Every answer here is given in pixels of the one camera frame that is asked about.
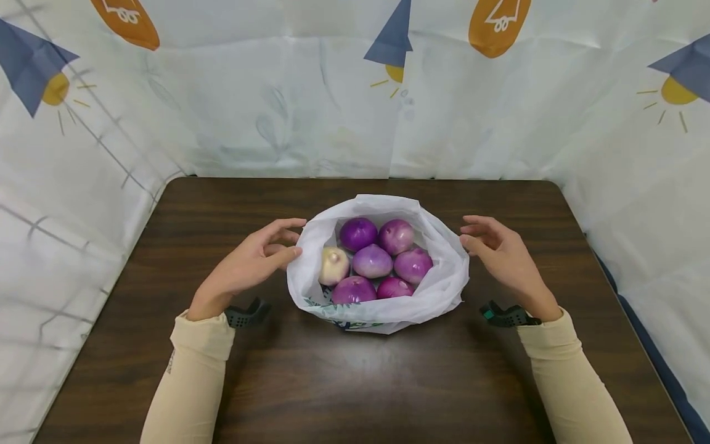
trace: hand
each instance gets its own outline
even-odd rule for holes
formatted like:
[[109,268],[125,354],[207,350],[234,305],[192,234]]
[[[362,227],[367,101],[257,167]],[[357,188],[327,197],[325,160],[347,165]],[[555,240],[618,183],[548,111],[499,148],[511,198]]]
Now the hand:
[[534,318],[551,322],[562,317],[555,296],[542,281],[520,235],[492,217],[464,216],[461,244],[478,256],[486,270],[516,294],[518,303]]
[[211,272],[197,289],[187,320],[219,316],[229,307],[232,296],[264,282],[277,269],[302,253],[300,247],[285,247],[279,241],[296,243],[299,234],[289,228],[302,227],[306,219],[279,219],[247,238]]

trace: left hand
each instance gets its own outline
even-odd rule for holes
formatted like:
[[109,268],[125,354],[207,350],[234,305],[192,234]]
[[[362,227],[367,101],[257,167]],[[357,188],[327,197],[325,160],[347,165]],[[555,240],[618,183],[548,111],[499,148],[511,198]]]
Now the left hand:
[[278,219],[248,235],[197,289],[187,311],[187,320],[219,316],[229,307],[232,296],[264,282],[277,269],[285,269],[302,250],[300,247],[284,247],[278,242],[295,244],[299,234],[290,228],[304,225],[306,219]]

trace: arm sleeve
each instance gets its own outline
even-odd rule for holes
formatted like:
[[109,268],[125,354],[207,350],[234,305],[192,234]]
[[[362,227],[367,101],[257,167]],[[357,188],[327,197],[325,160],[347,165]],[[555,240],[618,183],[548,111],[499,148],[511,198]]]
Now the arm sleeve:
[[234,329],[226,316],[175,319],[168,362],[143,426],[141,444],[211,443]]
[[518,327],[532,375],[558,443],[630,443],[604,383],[589,364],[572,319]]

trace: white plastic bag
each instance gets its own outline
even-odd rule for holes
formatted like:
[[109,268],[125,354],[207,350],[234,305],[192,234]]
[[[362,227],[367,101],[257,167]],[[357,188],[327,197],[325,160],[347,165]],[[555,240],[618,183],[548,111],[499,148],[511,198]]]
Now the white plastic bag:
[[[377,227],[391,219],[404,219],[415,230],[415,243],[434,261],[412,297],[372,300],[360,304],[332,305],[329,291],[318,283],[323,247],[336,245],[336,233],[352,217],[367,217]],[[459,237],[442,221],[406,197],[357,195],[310,220],[303,228],[300,258],[287,269],[288,290],[303,311],[333,322],[344,330],[389,335],[412,324],[443,315],[461,303],[469,281],[469,255]]]

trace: fabric backdrop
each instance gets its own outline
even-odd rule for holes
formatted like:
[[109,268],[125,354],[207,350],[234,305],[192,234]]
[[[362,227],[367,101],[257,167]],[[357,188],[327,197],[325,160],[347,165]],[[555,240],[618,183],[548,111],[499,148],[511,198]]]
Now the fabric backdrop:
[[0,67],[0,439],[186,173],[553,180],[710,423],[707,1],[0,0]]

